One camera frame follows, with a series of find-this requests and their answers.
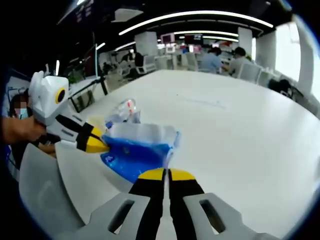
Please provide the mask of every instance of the face mask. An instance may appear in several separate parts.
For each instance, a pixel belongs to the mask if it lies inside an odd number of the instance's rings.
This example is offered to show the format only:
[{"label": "face mask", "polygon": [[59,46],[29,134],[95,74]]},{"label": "face mask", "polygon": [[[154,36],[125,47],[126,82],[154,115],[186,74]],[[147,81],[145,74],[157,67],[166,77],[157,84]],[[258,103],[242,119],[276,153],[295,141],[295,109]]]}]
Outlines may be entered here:
[{"label": "face mask", "polygon": [[26,119],[28,118],[28,111],[26,108],[20,108],[20,114],[19,114],[19,119]]}]

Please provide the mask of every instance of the blue shirt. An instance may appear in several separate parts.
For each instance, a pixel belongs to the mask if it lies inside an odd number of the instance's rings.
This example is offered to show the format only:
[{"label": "blue shirt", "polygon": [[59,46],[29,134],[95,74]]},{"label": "blue shirt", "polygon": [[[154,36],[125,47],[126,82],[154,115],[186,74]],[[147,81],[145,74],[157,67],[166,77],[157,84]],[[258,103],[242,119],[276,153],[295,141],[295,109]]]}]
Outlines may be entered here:
[{"label": "blue shirt", "polygon": [[216,74],[222,65],[220,57],[211,52],[203,56],[200,70]]}]

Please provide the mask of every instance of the computer monitor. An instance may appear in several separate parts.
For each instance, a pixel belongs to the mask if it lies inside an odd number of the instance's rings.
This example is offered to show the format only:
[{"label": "computer monitor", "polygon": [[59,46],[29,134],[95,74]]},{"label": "computer monitor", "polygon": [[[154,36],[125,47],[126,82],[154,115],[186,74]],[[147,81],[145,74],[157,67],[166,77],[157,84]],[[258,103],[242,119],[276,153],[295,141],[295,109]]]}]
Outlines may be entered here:
[{"label": "computer monitor", "polygon": [[201,46],[197,45],[197,46],[193,46],[193,52],[196,54],[200,54],[201,53]]},{"label": "computer monitor", "polygon": [[204,39],[202,37],[202,34],[188,34],[188,35],[185,35],[184,42],[185,44],[202,46],[204,44]]},{"label": "computer monitor", "polygon": [[175,35],[173,33],[164,34],[160,36],[163,44],[169,44],[175,42]]}]

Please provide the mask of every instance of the led light strip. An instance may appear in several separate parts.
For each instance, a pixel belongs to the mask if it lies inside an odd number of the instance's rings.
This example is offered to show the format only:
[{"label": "led light strip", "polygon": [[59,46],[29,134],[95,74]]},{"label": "led light strip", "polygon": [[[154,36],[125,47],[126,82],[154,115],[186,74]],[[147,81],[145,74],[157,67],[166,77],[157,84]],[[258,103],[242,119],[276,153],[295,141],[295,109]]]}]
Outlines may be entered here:
[{"label": "led light strip", "polygon": [[130,46],[130,45],[132,45],[132,44],[135,44],[135,43],[136,43],[135,41],[129,42],[129,43],[125,44],[125,45],[122,45],[122,46],[117,47],[117,48],[115,49],[115,51],[118,51],[118,50],[120,50],[120,49],[123,49],[123,48],[128,47],[128,46]]},{"label": "led light strip", "polygon": [[176,31],[174,32],[175,35],[177,34],[220,34],[220,35],[228,35],[233,37],[239,37],[236,33],[225,32],[225,31],[206,31],[206,30],[196,30],[196,31]]},{"label": "led light strip", "polygon": [[58,76],[59,74],[59,67],[60,67],[60,61],[57,60],[55,64],[55,75]]},{"label": "led light strip", "polygon": [[102,48],[104,45],[106,45],[105,42],[101,43],[101,44],[100,44],[99,46],[97,46],[95,49],[96,49],[96,50],[99,50],[99,49]]},{"label": "led light strip", "polygon": [[84,2],[85,0],[78,0],[78,2],[76,3],[77,5],[80,5]]},{"label": "led light strip", "polygon": [[228,11],[212,11],[212,10],[203,10],[203,11],[184,11],[184,12],[177,12],[177,13],[172,13],[172,14],[168,14],[168,15],[163,15],[163,16],[158,16],[143,22],[140,22],[132,27],[129,27],[121,32],[119,32],[119,35],[123,35],[126,34],[134,29],[137,29],[141,26],[150,24],[150,23],[154,23],[160,20],[164,20],[164,19],[170,19],[170,18],[175,18],[175,17],[181,17],[181,16],[188,16],[188,15],[224,15],[224,16],[231,16],[231,17],[236,17],[236,18],[242,18],[242,19],[247,19],[262,25],[265,25],[269,28],[273,28],[274,26],[266,21],[262,21],[260,19],[257,19],[255,17],[252,16],[247,16],[247,15],[243,15],[243,14],[239,14],[239,13],[234,13],[234,12],[228,12]]},{"label": "led light strip", "polygon": [[226,41],[231,41],[231,42],[236,42],[238,43],[238,39],[234,38],[228,38],[228,37],[222,37],[222,36],[202,36],[204,39],[218,39],[218,40],[226,40]]}]

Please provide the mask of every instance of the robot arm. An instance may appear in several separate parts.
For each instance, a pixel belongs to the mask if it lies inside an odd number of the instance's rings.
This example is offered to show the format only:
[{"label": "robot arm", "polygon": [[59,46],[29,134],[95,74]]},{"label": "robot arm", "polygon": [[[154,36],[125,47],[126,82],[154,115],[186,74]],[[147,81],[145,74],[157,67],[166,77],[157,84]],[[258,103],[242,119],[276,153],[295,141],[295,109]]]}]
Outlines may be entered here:
[{"label": "robot arm", "polygon": [[100,137],[102,132],[88,124],[68,105],[69,81],[65,77],[46,76],[35,72],[29,94],[34,118],[46,126],[47,133],[60,137],[61,141],[87,153],[107,152],[109,147]]}]

